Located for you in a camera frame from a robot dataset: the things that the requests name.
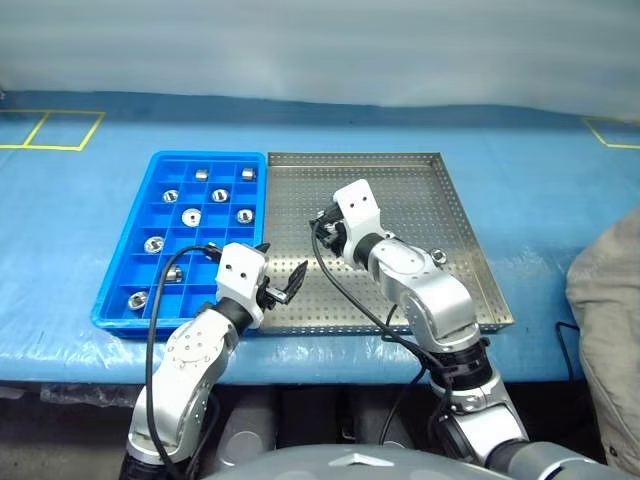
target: metal nut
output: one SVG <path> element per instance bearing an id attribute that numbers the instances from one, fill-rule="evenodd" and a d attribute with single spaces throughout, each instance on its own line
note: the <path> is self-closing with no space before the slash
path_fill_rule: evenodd
<path id="1" fill-rule="evenodd" d="M 447 263 L 447 254 L 439 248 L 434 248 L 433 250 L 431 250 L 429 252 L 429 255 L 431 255 L 433 263 L 435 263 L 436 265 L 444 265 L 445 263 Z"/>
<path id="2" fill-rule="evenodd" d="M 253 212 L 248 208 L 243 208 L 242 210 L 238 210 L 236 213 L 236 220 L 238 223 L 247 224 L 253 222 Z"/>
<path id="3" fill-rule="evenodd" d="M 251 167 L 245 167 L 242 169 L 242 179 L 245 182 L 252 182 L 256 179 L 256 171 Z"/>
<path id="4" fill-rule="evenodd" d="M 167 190 L 162 194 L 162 200 L 164 203 L 175 203 L 175 201 L 178 200 L 178 191 Z"/>
<path id="5" fill-rule="evenodd" d="M 196 182 L 206 182 L 209 178 L 209 170 L 200 168 L 196 170 Z"/>
<path id="6" fill-rule="evenodd" d="M 229 200 L 229 192 L 224 188 L 218 188 L 211 194 L 211 201 L 216 203 L 223 203 Z"/>
<path id="7" fill-rule="evenodd" d="M 182 223 L 187 227 L 197 227 L 200 225 L 200 210 L 197 208 L 187 208 L 182 212 Z"/>
<path id="8" fill-rule="evenodd" d="M 182 269 L 179 265 L 171 265 L 169 271 L 167 271 L 166 281 L 168 283 L 181 283 L 184 278 Z"/>
<path id="9" fill-rule="evenodd" d="M 147 298 L 149 298 L 149 294 L 144 290 L 131 294 L 129 300 L 127 301 L 129 310 L 133 310 L 135 312 L 144 308 L 144 306 L 147 304 Z"/>
<path id="10" fill-rule="evenodd" d="M 156 236 L 149 237 L 144 242 L 144 251 L 147 253 L 160 253 L 164 247 L 164 238 Z"/>

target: blue plastic sheet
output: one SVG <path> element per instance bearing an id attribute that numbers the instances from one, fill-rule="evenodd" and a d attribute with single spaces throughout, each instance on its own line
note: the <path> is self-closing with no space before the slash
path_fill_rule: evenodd
<path id="1" fill-rule="evenodd" d="M 90 312 L 159 150 L 441 152 L 516 320 L 491 337 L 510 381 L 567 378 L 553 330 L 572 321 L 566 271 L 640 204 L 640 151 L 607 148 L 570 115 L 137 94 L 15 93 L 2 107 L 106 112 L 82 152 L 0 150 L 2 380 L 142 381 L 143 343 L 99 330 Z M 57 128 L 76 138 L 86 125 Z M 566 337 L 577 365 L 577 336 Z M 406 382 L 417 370 L 373 336 L 253 336 L 222 381 Z"/>

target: stainless steel tray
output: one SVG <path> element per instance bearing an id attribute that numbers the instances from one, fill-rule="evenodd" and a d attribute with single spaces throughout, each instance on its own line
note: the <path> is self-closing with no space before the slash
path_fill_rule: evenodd
<path id="1" fill-rule="evenodd" d="M 437 153 L 270 153 L 264 239 L 271 243 L 269 275 L 284 285 L 300 262 L 309 269 L 298 296 L 287 307 L 265 313 L 263 333 L 368 333 L 372 326 L 320 272 L 311 250 L 309 220 L 331 203 L 340 187 L 359 178 L 371 184 L 382 210 L 382 226 L 426 250 L 448 256 L 445 270 L 469 290 L 485 332 L 513 317 L 478 245 L 449 174 Z M 335 276 L 371 311 L 385 319 L 391 303 L 364 271 L 353 271 L 328 251 Z M 408 331 L 404 318 L 392 326 Z"/>

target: white wall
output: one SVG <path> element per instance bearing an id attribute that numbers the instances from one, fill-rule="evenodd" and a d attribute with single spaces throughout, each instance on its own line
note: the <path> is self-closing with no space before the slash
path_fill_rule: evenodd
<path id="1" fill-rule="evenodd" d="M 4 0 L 0 85 L 640 117 L 640 1 Z"/>

